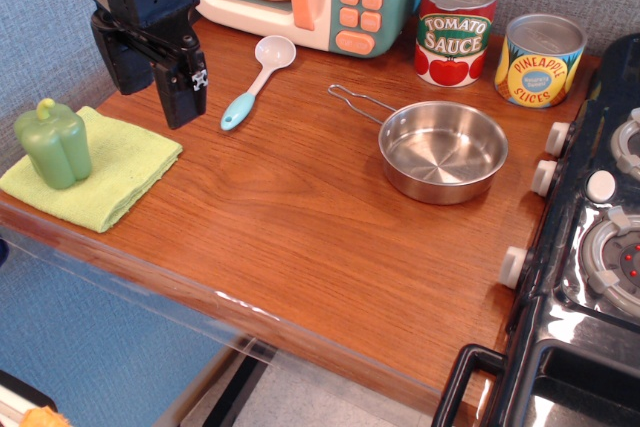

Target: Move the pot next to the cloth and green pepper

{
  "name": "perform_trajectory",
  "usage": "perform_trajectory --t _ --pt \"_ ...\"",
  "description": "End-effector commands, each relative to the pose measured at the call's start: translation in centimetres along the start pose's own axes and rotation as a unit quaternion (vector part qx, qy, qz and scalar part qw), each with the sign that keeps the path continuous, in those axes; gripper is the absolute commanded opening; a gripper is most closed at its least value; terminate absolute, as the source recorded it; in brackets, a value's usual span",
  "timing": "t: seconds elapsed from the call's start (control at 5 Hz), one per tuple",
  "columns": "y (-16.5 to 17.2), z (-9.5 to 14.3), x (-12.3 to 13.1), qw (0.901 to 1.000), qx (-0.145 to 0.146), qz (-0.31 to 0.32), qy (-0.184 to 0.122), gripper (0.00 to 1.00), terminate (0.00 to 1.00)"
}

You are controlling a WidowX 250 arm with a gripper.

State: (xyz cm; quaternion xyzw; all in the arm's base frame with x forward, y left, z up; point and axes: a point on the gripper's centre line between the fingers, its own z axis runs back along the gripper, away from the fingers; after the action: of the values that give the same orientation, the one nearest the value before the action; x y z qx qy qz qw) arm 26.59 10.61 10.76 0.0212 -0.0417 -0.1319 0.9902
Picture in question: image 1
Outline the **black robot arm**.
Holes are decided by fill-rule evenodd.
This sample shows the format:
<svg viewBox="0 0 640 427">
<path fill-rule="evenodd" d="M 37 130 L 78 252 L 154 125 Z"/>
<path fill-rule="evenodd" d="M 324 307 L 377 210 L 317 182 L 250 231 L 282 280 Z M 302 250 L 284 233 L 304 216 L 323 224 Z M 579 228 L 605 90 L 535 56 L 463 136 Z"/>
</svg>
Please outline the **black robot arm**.
<svg viewBox="0 0 640 427">
<path fill-rule="evenodd" d="M 203 115 L 208 72 L 193 29 L 200 0 L 93 1 L 94 40 L 119 92 L 154 85 L 172 129 Z"/>
</svg>

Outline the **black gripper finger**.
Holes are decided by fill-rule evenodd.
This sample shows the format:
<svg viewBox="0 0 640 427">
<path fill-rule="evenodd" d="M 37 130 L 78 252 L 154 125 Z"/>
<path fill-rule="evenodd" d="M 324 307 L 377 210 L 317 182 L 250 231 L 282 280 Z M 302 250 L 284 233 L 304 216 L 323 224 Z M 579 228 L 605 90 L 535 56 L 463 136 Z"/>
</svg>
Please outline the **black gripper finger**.
<svg viewBox="0 0 640 427">
<path fill-rule="evenodd" d="M 121 94 L 132 95 L 152 84 L 150 62 L 130 45 L 124 32 L 101 14 L 92 15 L 91 29 L 104 64 Z"/>
<path fill-rule="evenodd" d="M 205 114 L 208 72 L 200 49 L 189 50 L 178 59 L 156 62 L 153 73 L 170 129 L 178 129 Z"/>
</svg>

